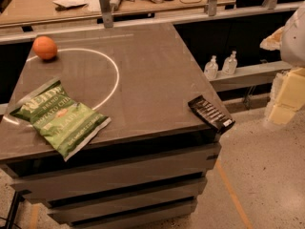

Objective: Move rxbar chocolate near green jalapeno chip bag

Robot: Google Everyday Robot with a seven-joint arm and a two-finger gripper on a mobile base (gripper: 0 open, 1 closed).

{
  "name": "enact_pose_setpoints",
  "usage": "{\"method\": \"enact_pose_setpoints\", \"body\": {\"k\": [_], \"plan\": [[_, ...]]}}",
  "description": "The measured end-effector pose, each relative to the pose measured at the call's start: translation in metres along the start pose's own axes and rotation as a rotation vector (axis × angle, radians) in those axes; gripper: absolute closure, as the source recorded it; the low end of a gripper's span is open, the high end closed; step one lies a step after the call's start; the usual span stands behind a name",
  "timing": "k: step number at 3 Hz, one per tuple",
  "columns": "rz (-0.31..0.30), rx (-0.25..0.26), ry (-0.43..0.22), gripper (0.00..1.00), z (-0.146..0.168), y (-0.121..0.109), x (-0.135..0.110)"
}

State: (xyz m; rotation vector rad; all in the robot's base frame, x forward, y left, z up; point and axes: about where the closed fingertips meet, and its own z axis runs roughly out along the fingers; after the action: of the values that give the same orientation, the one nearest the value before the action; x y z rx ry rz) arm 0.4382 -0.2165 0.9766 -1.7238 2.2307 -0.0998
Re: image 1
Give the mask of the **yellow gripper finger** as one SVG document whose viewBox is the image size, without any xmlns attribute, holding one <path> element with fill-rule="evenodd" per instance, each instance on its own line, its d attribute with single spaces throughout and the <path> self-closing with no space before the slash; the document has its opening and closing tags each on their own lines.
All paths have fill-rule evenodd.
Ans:
<svg viewBox="0 0 305 229">
<path fill-rule="evenodd" d="M 275 76 L 265 110 L 266 126 L 284 126 L 305 105 L 305 69 L 293 68 Z"/>
<path fill-rule="evenodd" d="M 283 28 L 277 29 L 271 35 L 262 40 L 260 48 L 267 51 L 279 50 L 281 46 L 282 33 Z"/>
</svg>

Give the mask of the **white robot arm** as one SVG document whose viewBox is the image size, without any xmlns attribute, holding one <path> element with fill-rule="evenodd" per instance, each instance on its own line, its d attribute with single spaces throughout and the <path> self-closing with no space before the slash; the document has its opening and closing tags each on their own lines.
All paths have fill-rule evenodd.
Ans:
<svg viewBox="0 0 305 229">
<path fill-rule="evenodd" d="M 260 43 L 260 48 L 279 50 L 281 60 L 292 66 L 273 81 L 265 126 L 275 129 L 288 124 L 305 105 L 305 2 L 283 27 Z"/>
</svg>

